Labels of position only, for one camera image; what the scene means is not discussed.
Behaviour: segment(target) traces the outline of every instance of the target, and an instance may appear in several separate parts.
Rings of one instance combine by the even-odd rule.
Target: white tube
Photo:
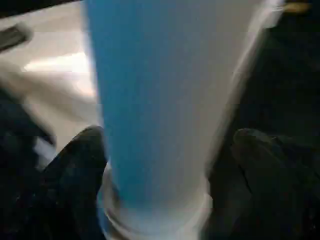
[[[211,210],[206,161],[254,2],[86,1],[113,213],[140,239]]]

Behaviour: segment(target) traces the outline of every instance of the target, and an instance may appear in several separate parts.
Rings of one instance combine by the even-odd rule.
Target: black object
[[[231,237],[320,238],[320,151],[314,145],[255,129],[234,135],[234,158],[252,194]]]
[[[79,133],[19,190],[4,215],[0,238],[104,239],[96,196],[106,163],[101,128],[93,126]]]
[[[0,30],[0,53],[26,43],[30,38],[31,32],[21,24]]]

